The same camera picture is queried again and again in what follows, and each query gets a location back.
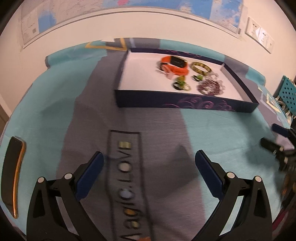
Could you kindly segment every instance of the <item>perforated teal panel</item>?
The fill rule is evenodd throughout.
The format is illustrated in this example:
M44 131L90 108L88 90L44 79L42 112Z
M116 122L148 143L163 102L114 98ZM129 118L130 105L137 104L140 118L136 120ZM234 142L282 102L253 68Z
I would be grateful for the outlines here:
M286 76L283 76L282 80L284 82L279 96L283 99L283 102L285 102L292 114L296 115L296 87Z

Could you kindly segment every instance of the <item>silver screw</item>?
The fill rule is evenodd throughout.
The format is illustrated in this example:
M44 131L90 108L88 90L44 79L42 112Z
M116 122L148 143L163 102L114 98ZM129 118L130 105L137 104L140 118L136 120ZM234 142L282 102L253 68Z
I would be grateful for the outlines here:
M232 173L232 172L229 172L229 173L227 173L227 177L229 177L229 178L234 178L234 177L235 177L235 174Z
M262 178L259 177L259 176L256 176L256 177L255 177L255 180L256 180L257 182L261 182L261 181L262 181Z
M44 177L40 177L40 178L38 178L38 180L37 180L39 183L42 183L42 182L44 182Z
M71 173L67 173L65 176L64 176L65 179L71 179L72 178L72 174Z

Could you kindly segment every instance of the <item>white wall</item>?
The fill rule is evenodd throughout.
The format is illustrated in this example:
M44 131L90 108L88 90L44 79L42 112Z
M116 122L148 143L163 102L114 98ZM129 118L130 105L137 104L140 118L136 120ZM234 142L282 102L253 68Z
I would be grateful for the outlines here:
M160 13L116 13L80 20L56 29L22 49L20 9L0 36L0 95L13 109L32 82L46 70L44 59L84 42L120 37L150 37L188 42L235 58L266 77L273 93L283 75L296 75L296 32L273 0L245 0L249 16L275 40L269 54L253 39L239 40L205 24Z

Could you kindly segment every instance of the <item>pink map area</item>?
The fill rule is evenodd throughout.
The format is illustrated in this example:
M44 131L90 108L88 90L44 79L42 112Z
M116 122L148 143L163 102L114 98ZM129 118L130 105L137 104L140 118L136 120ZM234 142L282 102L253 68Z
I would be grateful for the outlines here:
M128 0L118 0L117 4L118 6L122 6L128 3Z

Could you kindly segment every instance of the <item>map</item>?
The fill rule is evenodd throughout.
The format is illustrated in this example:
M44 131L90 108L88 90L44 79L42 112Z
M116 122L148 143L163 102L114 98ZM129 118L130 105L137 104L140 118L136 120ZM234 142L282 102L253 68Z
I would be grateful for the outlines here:
M177 10L210 20L237 33L243 0L25 0L21 14L24 44L66 20L119 7Z

